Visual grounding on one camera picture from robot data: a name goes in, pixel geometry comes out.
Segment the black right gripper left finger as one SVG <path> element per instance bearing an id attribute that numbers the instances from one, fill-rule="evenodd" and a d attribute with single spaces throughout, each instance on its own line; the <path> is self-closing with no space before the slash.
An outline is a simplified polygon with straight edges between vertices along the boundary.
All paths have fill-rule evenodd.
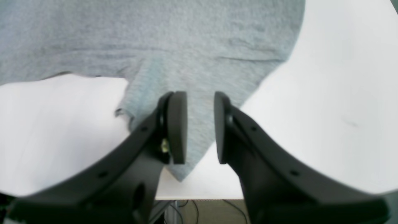
<path id="1" fill-rule="evenodd" d="M 11 203 L 7 224 L 147 224 L 164 166 L 184 164 L 187 93 L 159 98 L 155 110 L 97 163 Z"/>

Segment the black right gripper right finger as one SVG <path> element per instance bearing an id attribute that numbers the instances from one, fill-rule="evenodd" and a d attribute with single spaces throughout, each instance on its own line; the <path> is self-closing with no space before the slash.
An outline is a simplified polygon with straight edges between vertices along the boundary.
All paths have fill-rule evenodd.
<path id="1" fill-rule="evenodd" d="M 240 180 L 253 224 L 384 224 L 384 197 L 333 180 L 279 146 L 223 92 L 214 96 L 217 154 Z"/>

